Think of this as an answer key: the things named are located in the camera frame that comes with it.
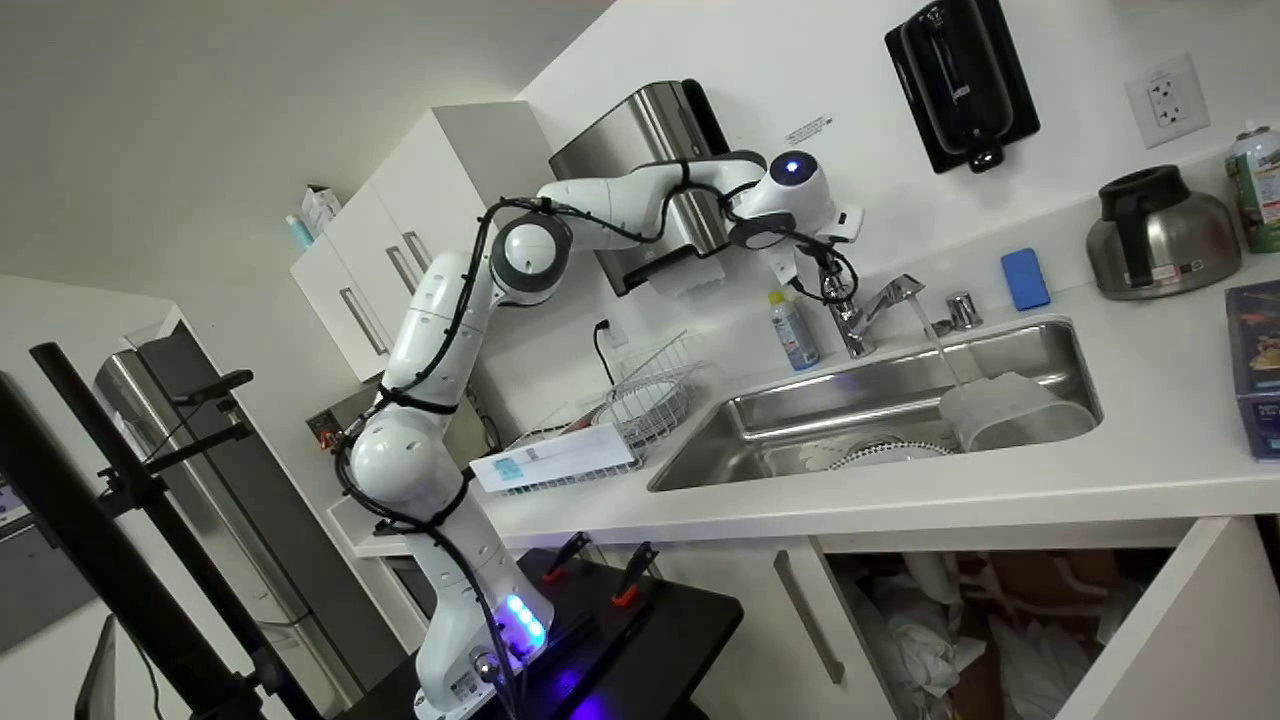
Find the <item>kitchen faucet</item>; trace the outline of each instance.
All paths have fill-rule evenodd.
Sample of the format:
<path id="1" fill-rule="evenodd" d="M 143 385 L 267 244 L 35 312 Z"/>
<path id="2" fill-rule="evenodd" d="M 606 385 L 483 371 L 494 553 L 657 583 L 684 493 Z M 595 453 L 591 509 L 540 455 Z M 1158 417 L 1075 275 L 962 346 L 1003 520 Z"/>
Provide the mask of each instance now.
<path id="1" fill-rule="evenodd" d="M 843 305 L 834 305 L 834 318 L 839 326 L 839 340 L 848 346 L 848 354 L 869 354 L 872 352 L 872 322 L 905 298 L 921 297 L 921 278 L 917 275 L 897 275 L 888 278 L 878 297 L 869 297 L 866 305 L 858 305 L 852 297 Z"/>

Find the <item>sink basin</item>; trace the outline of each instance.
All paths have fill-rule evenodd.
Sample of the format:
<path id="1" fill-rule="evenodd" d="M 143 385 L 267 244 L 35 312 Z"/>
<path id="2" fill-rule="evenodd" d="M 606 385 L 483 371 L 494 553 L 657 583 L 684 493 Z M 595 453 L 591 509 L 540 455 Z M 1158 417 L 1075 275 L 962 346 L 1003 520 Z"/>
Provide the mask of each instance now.
<path id="1" fill-rule="evenodd" d="M 1073 322 L 1028 322 L 730 394 L 649 489 L 679 493 L 962 453 L 938 404 L 948 386 L 999 371 L 1031 375 L 1099 417 Z"/>

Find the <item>robotic arm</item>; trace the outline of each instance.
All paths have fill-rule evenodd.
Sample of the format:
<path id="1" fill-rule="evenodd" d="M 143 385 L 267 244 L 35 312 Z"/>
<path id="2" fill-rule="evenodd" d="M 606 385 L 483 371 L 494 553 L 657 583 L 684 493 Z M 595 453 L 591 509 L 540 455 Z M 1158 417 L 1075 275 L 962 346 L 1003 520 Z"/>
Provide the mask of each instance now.
<path id="1" fill-rule="evenodd" d="M 661 239 L 675 191 L 717 191 L 734 208 L 737 244 L 838 244 L 858 232 L 814 154 L 644 162 L 616 181 L 562 181 L 537 201 L 483 213 L 474 254 L 439 254 L 402 322 L 386 393 L 336 449 L 347 493 L 418 531 L 413 558 L 435 586 L 435 617 L 418 655 L 420 720 L 466 720 L 534 664 L 556 608 L 523 579 L 495 526 L 467 495 L 443 449 L 452 406 L 478 369 L 489 318 L 503 305 L 540 305 L 562 289 L 572 248 L 637 248 Z"/>

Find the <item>wall-mounted dispenser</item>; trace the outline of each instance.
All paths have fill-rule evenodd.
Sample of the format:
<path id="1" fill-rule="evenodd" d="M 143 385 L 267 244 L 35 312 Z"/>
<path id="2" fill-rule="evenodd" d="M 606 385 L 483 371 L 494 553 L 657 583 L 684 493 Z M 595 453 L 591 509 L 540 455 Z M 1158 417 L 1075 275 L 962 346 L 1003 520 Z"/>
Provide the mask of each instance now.
<path id="1" fill-rule="evenodd" d="M 884 45 L 934 171 L 990 171 L 1003 162 L 1003 143 L 1042 132 L 999 0 L 934 0 Z"/>
<path id="2" fill-rule="evenodd" d="M 717 113 L 697 78 L 644 84 L 614 104 L 591 126 L 553 154 L 564 174 L 622 174 L 651 158 L 697 158 L 730 151 Z M 595 250 L 614 290 L 627 297 L 651 272 L 713 254 L 730 244 L 724 213 L 704 191 L 675 197 L 661 244 L 637 250 Z"/>

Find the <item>ceiling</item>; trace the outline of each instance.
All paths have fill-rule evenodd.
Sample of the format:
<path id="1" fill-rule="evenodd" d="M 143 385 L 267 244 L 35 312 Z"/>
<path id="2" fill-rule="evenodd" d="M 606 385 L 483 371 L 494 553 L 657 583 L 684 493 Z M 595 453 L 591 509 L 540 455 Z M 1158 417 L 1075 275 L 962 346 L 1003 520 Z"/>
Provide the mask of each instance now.
<path id="1" fill-rule="evenodd" d="M 518 96 L 607 0 L 26 0 L 0 16 L 0 272 L 184 289 L 294 262 L 431 104 Z"/>

